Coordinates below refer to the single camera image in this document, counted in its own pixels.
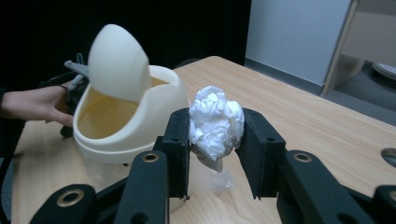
sleeve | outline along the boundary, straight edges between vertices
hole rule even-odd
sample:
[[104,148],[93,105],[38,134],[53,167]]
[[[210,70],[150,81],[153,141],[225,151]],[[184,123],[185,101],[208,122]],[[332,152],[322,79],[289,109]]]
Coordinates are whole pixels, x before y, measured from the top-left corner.
[[[7,89],[0,88],[0,104]],[[20,140],[24,120],[0,118],[0,157],[12,157]]]

person's hand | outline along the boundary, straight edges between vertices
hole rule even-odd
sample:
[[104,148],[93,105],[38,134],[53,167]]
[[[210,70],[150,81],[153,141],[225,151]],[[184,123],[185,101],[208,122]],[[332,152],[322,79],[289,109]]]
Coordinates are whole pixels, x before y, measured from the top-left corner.
[[6,119],[56,121],[72,127],[73,116],[67,114],[67,89],[50,86],[31,91],[10,91],[3,95],[0,116]]

white tissue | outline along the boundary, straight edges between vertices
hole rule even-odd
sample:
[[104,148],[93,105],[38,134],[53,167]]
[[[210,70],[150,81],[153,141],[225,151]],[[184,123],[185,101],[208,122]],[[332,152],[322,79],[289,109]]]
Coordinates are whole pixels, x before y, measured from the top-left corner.
[[244,113],[236,101],[227,101],[221,89],[208,86],[198,91],[190,118],[189,140],[210,160],[218,161],[239,148]]

floor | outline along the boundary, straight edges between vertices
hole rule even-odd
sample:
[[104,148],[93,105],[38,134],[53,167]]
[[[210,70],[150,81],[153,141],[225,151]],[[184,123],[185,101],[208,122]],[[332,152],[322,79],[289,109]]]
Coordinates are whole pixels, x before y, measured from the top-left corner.
[[322,87],[263,64],[247,59],[246,67],[396,126],[396,80],[376,73],[370,62],[366,62],[354,77],[324,96],[321,96]]

table surface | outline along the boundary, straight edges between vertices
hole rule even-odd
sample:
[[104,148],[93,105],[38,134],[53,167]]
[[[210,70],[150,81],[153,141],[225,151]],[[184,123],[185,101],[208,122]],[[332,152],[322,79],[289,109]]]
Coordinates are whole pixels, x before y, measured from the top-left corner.
[[[341,184],[369,196],[379,185],[396,185],[396,168],[381,157],[381,149],[396,147],[396,127],[219,57],[175,71],[191,100],[203,87],[223,89],[228,100],[262,113],[287,149],[319,157]],[[26,123],[14,161],[13,223],[28,223],[57,189],[85,183],[100,190],[108,184],[90,173],[95,168],[73,138],[62,139],[61,127]],[[214,174],[191,156],[191,199],[171,213],[170,223],[280,223],[276,199],[253,200],[236,154],[223,162],[224,172]]]

